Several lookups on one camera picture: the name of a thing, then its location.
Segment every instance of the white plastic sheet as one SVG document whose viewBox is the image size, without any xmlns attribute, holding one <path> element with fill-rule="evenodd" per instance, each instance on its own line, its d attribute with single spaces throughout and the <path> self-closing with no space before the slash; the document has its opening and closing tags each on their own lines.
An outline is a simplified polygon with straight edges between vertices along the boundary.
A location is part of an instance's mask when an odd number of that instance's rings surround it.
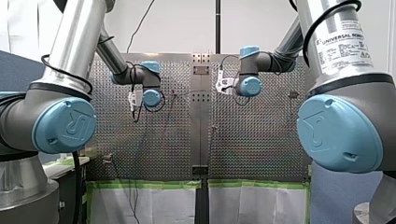
<svg viewBox="0 0 396 224">
<path fill-rule="evenodd" d="M 97 186 L 89 201 L 91 224 L 135 224 L 134 208 L 141 224 L 194 223 L 196 189 L 138 189 L 134 206 L 134 188 Z"/>
<path fill-rule="evenodd" d="M 309 190 L 244 186 L 209 189 L 211 224 L 305 224 Z"/>
</svg>

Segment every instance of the blue joint cap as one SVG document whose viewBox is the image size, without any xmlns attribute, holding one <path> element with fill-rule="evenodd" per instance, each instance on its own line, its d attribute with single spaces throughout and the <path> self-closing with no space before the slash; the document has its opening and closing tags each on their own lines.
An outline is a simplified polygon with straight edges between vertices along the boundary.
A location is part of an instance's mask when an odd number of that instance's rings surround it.
<svg viewBox="0 0 396 224">
<path fill-rule="evenodd" d="M 305 152 L 328 170 L 369 173 L 382 162 L 383 147 L 375 126 L 339 97 L 322 94 L 305 101 L 297 130 Z"/>
<path fill-rule="evenodd" d="M 260 48 L 258 46 L 245 46 L 241 48 L 239 55 L 241 59 L 244 59 L 257 53 L 260 53 Z"/>
<path fill-rule="evenodd" d="M 242 80 L 240 90 L 243 96 L 257 96 L 262 91 L 262 82 L 257 77 L 247 77 Z"/>
<path fill-rule="evenodd" d="M 143 92 L 143 104 L 147 107 L 155 107 L 161 102 L 161 95 L 155 90 L 146 90 Z"/>
<path fill-rule="evenodd" d="M 160 73 L 160 64 L 155 61 L 145 61 L 141 63 L 143 66 L 147 67 L 153 73 Z"/>
<path fill-rule="evenodd" d="M 90 141 L 95 127 L 96 115 L 90 103 L 77 97 L 64 98 L 41 113 L 32 140 L 39 151 L 70 153 Z"/>
</svg>

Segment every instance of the universal robots logo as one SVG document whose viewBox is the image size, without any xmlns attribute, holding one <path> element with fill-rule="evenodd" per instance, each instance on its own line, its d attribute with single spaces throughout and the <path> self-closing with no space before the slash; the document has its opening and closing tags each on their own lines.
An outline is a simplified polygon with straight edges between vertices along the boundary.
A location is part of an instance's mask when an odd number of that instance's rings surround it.
<svg viewBox="0 0 396 224">
<path fill-rule="evenodd" d="M 64 130 L 64 137 L 78 141 L 86 140 L 88 127 L 92 122 L 91 117 L 77 110 L 71 111 L 69 115 L 71 121 Z"/>
</svg>

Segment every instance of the robotic arm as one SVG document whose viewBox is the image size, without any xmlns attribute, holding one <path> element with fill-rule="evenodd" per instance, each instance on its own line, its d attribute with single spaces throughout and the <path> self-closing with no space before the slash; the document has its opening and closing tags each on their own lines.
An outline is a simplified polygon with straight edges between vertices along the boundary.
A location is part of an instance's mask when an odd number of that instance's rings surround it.
<svg viewBox="0 0 396 224">
<path fill-rule="evenodd" d="M 103 28 L 114 0 L 55 1 L 64 13 L 44 75 L 26 93 L 0 92 L 0 219 L 4 223 L 58 223 L 58 184 L 48 180 L 37 151 L 81 150 L 92 138 L 96 114 L 88 81 L 97 51 L 119 85 L 143 85 L 143 104 L 161 101 L 159 64 L 128 66 Z"/>
<path fill-rule="evenodd" d="M 236 89 L 242 96 L 258 95 L 258 73 L 291 71 L 304 46 L 315 79 L 297 121 L 306 153 L 332 171 L 391 171 L 396 121 L 389 118 L 396 112 L 396 92 L 392 77 L 373 67 L 360 7 L 355 0 L 299 0 L 299 18 L 275 53 L 241 49 Z"/>
<path fill-rule="evenodd" d="M 130 67 L 108 39 L 103 19 L 111 4 L 109 0 L 79 0 L 66 5 L 43 77 L 30 85 L 24 100 L 16 99 L 3 109 L 3 145 L 18 151 L 68 153 L 80 150 L 91 139 L 96 115 L 88 103 L 92 92 L 88 78 L 96 50 L 113 73 L 113 83 L 143 84 L 145 106 L 160 103 L 159 64 L 142 62 Z"/>
</svg>

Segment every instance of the perforated metal panel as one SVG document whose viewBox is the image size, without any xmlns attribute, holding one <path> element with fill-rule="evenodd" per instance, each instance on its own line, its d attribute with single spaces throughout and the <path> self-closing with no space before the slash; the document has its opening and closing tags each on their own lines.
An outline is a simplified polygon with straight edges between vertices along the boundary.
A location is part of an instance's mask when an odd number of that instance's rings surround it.
<svg viewBox="0 0 396 224">
<path fill-rule="evenodd" d="M 214 92 L 219 63 L 212 65 L 209 178 L 305 181 L 310 160 L 296 132 L 308 74 L 303 60 L 292 73 L 260 74 L 263 91 L 246 106 Z M 234 77 L 238 67 L 239 62 L 226 62 L 225 75 Z M 299 92 L 297 99 L 289 98 L 291 91 Z"/>
<path fill-rule="evenodd" d="M 92 142 L 97 157 L 87 171 L 89 179 L 192 179 L 192 166 L 205 165 L 209 153 L 209 178 L 306 181 L 310 160 L 295 127 L 308 73 L 302 59 L 292 73 L 261 74 L 262 94 L 239 106 L 232 96 L 215 92 L 224 55 L 210 55 L 210 63 L 205 66 L 210 67 L 211 76 L 193 73 L 197 60 L 190 54 L 124 57 L 134 63 L 160 62 L 167 102 L 159 113 L 143 109 L 140 121 L 133 123 L 130 87 L 112 84 L 105 64 L 95 60 L 92 104 L 98 127 Z M 234 77 L 238 67 L 238 61 L 227 60 L 225 74 Z M 299 92 L 297 99 L 289 98 L 291 91 Z M 205 112 L 208 106 L 209 119 Z M 113 164 L 103 164 L 103 156 L 110 153 Z"/>
<path fill-rule="evenodd" d="M 134 59 L 145 60 L 148 56 L 124 57 L 139 63 Z M 131 87 L 111 83 L 106 65 L 100 60 L 94 61 L 91 76 L 94 80 L 92 104 L 98 115 L 94 146 L 97 157 L 89 167 L 89 179 L 191 178 L 191 60 L 190 55 L 180 57 L 157 57 L 167 102 L 155 114 L 143 108 L 137 123 L 133 122 L 128 102 Z M 109 153 L 113 154 L 113 163 L 103 164 L 103 156 Z"/>
</svg>

